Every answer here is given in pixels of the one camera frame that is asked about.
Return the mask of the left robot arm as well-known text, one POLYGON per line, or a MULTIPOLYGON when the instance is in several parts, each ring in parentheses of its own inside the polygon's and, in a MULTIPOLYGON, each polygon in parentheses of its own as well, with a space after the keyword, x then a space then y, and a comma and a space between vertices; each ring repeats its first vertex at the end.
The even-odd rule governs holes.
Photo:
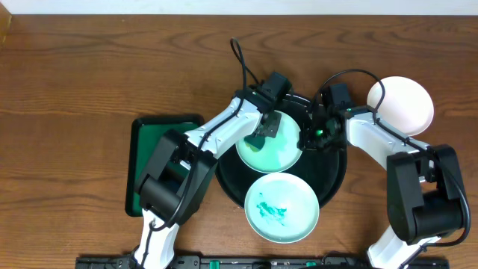
POLYGON ((273 72, 260 84, 237 90, 229 106, 204 125, 166 131, 134 184, 143 212, 143 234, 134 252, 136 268, 166 268, 180 225, 198 209, 219 158, 245 137, 275 137, 275 108, 291 89, 273 72))

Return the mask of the pink plate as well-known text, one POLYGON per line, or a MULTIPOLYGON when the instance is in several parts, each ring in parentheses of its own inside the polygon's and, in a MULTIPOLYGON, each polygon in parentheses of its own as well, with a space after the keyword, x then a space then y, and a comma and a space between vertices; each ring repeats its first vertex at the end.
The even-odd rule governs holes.
POLYGON ((434 105, 426 89, 402 76, 383 78, 381 82, 385 97, 377 117, 408 136, 424 132, 434 117, 434 105))

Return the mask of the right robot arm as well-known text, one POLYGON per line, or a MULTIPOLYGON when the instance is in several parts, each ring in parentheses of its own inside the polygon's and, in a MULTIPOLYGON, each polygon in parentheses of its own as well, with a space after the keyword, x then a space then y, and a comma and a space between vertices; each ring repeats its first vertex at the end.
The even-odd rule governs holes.
POLYGON ((453 147, 431 146, 413 137, 428 128, 434 108, 427 91, 404 77, 388 77, 357 106, 345 84, 323 85, 320 104, 309 108, 311 125, 301 136, 306 149, 366 152, 386 171, 389 226, 367 250, 374 268, 410 268, 430 247, 462 243, 471 227, 471 210, 453 147), (463 233, 446 244, 443 237, 463 233))

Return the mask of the green yellow sponge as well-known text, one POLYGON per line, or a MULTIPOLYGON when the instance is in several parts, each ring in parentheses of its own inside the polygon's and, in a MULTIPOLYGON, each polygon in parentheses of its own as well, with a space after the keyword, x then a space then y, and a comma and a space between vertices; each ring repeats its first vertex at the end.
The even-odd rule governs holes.
POLYGON ((249 135, 246 136, 243 140, 246 146, 250 148, 253 152, 261 151, 265 145, 265 137, 260 135, 249 135))

